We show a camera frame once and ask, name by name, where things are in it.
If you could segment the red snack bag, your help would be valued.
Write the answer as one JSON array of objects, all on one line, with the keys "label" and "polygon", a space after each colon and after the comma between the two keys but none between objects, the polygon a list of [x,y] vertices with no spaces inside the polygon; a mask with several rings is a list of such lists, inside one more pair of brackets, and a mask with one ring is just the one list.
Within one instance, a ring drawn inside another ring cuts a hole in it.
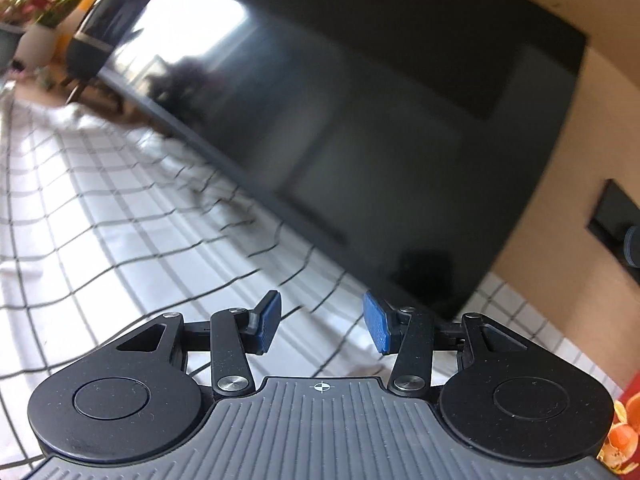
[{"label": "red snack bag", "polygon": [[639,374],[614,401],[614,418],[598,461],[619,479],[639,479],[640,392]]}]

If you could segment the white grid tablecloth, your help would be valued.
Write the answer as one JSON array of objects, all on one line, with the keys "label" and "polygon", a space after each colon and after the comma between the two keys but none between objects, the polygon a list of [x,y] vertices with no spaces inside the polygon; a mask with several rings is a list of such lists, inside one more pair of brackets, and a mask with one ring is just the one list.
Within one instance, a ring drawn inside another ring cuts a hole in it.
[{"label": "white grid tablecloth", "polygon": [[511,479],[429,408],[390,400],[362,286],[181,142],[81,105],[1,103],[1,474],[85,479],[45,458],[34,389],[160,315],[207,321],[270,290],[283,320],[250,366],[259,388],[213,434],[127,479]]}]

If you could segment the black television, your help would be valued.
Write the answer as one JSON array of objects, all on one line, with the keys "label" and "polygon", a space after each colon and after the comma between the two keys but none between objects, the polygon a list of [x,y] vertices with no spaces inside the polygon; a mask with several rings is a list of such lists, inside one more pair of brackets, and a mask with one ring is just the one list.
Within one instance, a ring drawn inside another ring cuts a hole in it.
[{"label": "black television", "polygon": [[150,0],[101,75],[378,296],[452,318],[586,43],[529,0]]}]

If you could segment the potted plant white pot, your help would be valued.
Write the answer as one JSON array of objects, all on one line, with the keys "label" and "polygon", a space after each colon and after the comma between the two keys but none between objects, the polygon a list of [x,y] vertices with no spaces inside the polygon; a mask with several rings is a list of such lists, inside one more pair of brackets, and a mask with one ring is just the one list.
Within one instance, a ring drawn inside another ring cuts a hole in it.
[{"label": "potted plant white pot", "polygon": [[1,67],[34,70],[47,65],[58,26],[82,0],[1,0]]}]

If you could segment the dark round speaker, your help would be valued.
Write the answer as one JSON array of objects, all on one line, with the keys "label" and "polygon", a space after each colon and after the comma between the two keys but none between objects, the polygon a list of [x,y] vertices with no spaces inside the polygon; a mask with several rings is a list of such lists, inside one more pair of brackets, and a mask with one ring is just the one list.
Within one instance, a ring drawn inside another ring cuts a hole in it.
[{"label": "dark round speaker", "polygon": [[61,86],[77,82],[66,100],[67,104],[77,101],[85,88],[96,81],[96,75],[126,33],[130,32],[149,1],[96,0],[90,6],[66,48],[66,76]]}]

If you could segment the black wall socket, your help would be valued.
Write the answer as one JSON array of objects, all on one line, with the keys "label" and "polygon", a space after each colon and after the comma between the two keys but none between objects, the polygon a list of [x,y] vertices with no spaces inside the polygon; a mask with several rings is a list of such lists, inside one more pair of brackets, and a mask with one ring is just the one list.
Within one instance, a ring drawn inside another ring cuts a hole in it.
[{"label": "black wall socket", "polygon": [[639,206],[615,180],[605,181],[587,228],[638,282]]}]

